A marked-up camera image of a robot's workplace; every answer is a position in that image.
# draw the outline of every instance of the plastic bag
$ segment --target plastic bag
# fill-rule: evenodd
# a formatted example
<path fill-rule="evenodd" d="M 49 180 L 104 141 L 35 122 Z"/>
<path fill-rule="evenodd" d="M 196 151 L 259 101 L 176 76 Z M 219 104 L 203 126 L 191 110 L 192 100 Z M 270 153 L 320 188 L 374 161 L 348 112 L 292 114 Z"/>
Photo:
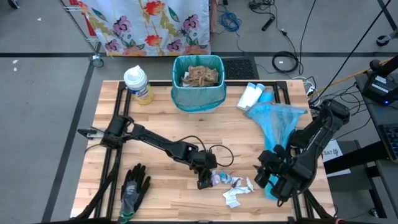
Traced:
<path fill-rule="evenodd" d="M 182 78 L 188 67 L 206 66 L 217 69 L 218 84 L 210 87 L 182 87 Z M 197 112 L 216 108 L 226 98 L 225 71 L 222 60 L 216 55 L 186 55 L 174 60 L 172 99 L 182 111 Z"/>
<path fill-rule="evenodd" d="M 265 149 L 274 152 L 274 147 L 280 144 L 286 148 L 291 132 L 295 129 L 299 117 L 307 110 L 285 104 L 256 103 L 247 112 L 246 116 L 261 126 L 265 135 Z M 275 185 L 278 178 L 271 175 L 269 180 Z M 277 200 L 271 195 L 270 184 L 264 191 L 268 199 Z"/>

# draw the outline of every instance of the cart wheel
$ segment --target cart wheel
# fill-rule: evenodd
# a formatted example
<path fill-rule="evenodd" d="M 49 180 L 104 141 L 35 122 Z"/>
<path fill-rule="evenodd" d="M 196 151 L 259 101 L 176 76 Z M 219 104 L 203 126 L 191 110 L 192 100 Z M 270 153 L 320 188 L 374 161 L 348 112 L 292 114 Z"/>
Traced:
<path fill-rule="evenodd" d="M 102 60 L 101 56 L 98 54 L 91 56 L 91 62 L 94 67 L 104 66 L 104 61 Z"/>
<path fill-rule="evenodd" d="M 383 41 L 383 39 L 385 37 L 387 37 L 387 36 L 386 35 L 381 35 L 380 37 L 378 37 L 376 39 L 377 46 L 379 46 L 379 47 L 386 46 L 388 44 L 388 42 L 390 42 L 390 40 Z"/>
<path fill-rule="evenodd" d="M 19 9 L 17 0 L 8 0 L 8 5 L 10 5 L 13 9 Z"/>

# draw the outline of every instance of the crumpled paper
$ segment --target crumpled paper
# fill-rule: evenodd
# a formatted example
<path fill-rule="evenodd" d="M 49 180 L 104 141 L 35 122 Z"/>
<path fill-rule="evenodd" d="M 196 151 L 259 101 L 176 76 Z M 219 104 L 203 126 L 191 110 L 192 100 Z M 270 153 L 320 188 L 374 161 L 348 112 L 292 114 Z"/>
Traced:
<path fill-rule="evenodd" d="M 248 194 L 254 191 L 253 185 L 250 182 L 249 177 L 246 178 L 246 183 L 248 185 L 247 187 L 241 187 L 242 180 L 243 178 L 240 177 L 232 177 L 232 188 L 229 191 L 223 193 L 223 196 L 225 198 L 225 204 L 228 205 L 230 208 L 238 207 L 241 205 L 236 198 L 237 194 Z"/>

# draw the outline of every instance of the trash bin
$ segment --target trash bin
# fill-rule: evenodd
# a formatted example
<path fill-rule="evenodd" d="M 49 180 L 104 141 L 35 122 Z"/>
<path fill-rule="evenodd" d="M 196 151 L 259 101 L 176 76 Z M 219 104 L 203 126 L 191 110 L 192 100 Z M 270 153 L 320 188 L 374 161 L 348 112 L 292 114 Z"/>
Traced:
<path fill-rule="evenodd" d="M 188 67 L 206 66 L 217 69 L 217 86 L 183 87 L 182 78 Z M 216 55 L 186 55 L 174 60 L 172 74 L 172 99 L 176 107 L 187 113 L 209 113 L 224 102 L 226 97 L 225 71 L 223 61 Z"/>

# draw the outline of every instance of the wooden tabletop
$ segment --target wooden tabletop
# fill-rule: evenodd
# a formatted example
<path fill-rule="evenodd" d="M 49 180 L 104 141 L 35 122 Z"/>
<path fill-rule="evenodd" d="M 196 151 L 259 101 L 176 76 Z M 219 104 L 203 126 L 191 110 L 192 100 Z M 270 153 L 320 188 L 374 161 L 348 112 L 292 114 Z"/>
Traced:
<path fill-rule="evenodd" d="M 309 110 L 303 82 L 301 80 L 286 80 L 286 82 L 291 104 Z M 118 81 L 103 82 L 95 112 L 94 127 L 100 129 L 108 127 L 113 115 L 118 84 Z M 213 144 L 229 147 L 235 156 L 234 164 L 216 170 L 232 173 L 235 177 L 249 177 L 252 180 L 254 192 L 237 195 L 241 206 L 229 208 L 225 205 L 222 194 L 230 189 L 230 185 L 219 184 L 210 189 L 198 190 L 197 175 L 186 165 L 174 162 L 163 151 L 148 144 L 128 141 L 123 147 L 112 218 L 117 219 L 121 208 L 119 195 L 126 172 L 138 163 L 147 166 L 147 175 L 152 179 L 150 189 L 134 220 L 286 221 L 287 217 L 295 217 L 292 200 L 278 208 L 276 201 L 266 199 L 264 191 L 253 181 L 257 172 L 252 165 L 259 164 L 257 157 L 264 150 L 264 134 L 253 120 L 245 117 L 236 107 L 244 88 L 244 86 L 227 87 L 225 102 L 210 114 L 186 114 L 179 111 L 170 97 L 171 86 L 154 86 L 155 100 L 152 103 L 142 106 L 132 101 L 129 109 L 129 115 L 136 123 L 172 141 L 187 135 L 196 135 L 203 140 L 206 147 Z M 301 116 L 297 128 L 306 127 L 311 120 L 310 113 Z M 99 141 L 100 139 L 89 141 L 88 146 L 98 144 Z M 187 141 L 199 143 L 194 139 Z M 227 150 L 217 148 L 213 152 L 220 164 L 230 162 L 231 156 Z M 82 212 L 97 192 L 104 155 L 105 148 L 101 146 L 94 147 L 86 153 L 71 217 Z M 325 210 L 333 215 L 335 209 L 321 159 L 318 161 L 317 176 L 310 190 Z M 108 195 L 109 192 L 104 197 L 103 216 Z M 303 197 L 300 196 L 299 199 L 305 217 Z"/>

